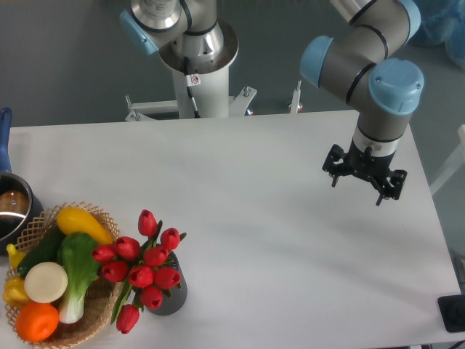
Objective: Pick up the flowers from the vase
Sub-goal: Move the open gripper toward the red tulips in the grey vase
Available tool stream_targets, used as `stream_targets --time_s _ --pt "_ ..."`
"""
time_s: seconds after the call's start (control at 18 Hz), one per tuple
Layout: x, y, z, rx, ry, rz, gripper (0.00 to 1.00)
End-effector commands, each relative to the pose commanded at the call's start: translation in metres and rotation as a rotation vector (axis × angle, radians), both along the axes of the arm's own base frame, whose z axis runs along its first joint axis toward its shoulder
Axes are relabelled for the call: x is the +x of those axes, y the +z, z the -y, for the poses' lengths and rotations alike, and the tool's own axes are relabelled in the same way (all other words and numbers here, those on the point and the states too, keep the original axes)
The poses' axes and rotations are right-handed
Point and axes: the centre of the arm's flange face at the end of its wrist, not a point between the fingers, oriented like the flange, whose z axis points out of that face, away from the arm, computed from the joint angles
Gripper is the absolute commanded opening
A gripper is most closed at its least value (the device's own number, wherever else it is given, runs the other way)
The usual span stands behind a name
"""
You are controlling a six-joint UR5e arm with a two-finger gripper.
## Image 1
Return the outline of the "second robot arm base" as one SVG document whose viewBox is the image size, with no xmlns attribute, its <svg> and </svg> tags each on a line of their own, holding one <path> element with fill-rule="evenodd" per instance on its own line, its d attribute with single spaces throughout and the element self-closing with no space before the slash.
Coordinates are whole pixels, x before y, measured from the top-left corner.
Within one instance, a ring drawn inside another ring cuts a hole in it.
<svg viewBox="0 0 465 349">
<path fill-rule="evenodd" d="M 185 75 L 217 72 L 238 54 L 238 37 L 218 18 L 216 1 L 132 1 L 119 20 L 138 49 Z"/>
</svg>

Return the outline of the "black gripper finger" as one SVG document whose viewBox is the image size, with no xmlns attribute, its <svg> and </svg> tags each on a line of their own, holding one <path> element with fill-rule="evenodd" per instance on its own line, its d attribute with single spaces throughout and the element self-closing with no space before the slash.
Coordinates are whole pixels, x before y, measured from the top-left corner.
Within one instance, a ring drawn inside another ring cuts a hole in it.
<svg viewBox="0 0 465 349">
<path fill-rule="evenodd" d="M 335 187 L 340 177 L 349 175 L 348 154 L 337 144 L 332 145 L 323 163 L 322 170 L 331 177 L 331 186 Z"/>
<path fill-rule="evenodd" d="M 379 192 L 376 206 L 379 206 L 383 200 L 398 200 L 407 175 L 408 173 L 405 170 L 396 169 L 392 171 L 389 169 L 385 176 L 375 177 L 376 190 Z"/>
</svg>

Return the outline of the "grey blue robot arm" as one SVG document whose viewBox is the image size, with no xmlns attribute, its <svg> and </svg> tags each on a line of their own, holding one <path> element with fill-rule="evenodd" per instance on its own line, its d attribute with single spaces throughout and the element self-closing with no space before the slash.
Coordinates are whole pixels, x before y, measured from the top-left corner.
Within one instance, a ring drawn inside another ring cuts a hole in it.
<svg viewBox="0 0 465 349">
<path fill-rule="evenodd" d="M 407 172 L 390 169 L 400 139 L 424 88 L 421 69 L 393 54 L 421 24 L 414 1 L 332 1 L 348 22 L 341 40 L 313 39 L 305 49 L 301 75 L 359 113 L 349 150 L 333 145 L 323 171 L 333 184 L 353 176 L 370 183 L 378 202 L 397 200 Z"/>
</svg>

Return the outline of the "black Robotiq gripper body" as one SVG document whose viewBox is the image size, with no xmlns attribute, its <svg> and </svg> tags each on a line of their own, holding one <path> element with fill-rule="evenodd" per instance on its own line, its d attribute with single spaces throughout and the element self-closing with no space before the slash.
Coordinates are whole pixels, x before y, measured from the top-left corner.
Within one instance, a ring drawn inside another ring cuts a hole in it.
<svg viewBox="0 0 465 349">
<path fill-rule="evenodd" d="M 379 156 L 372 147 L 357 145 L 352 140 L 349 151 L 344 157 L 342 175 L 352 175 L 367 182 L 388 183 L 389 166 L 395 151 Z"/>
</svg>

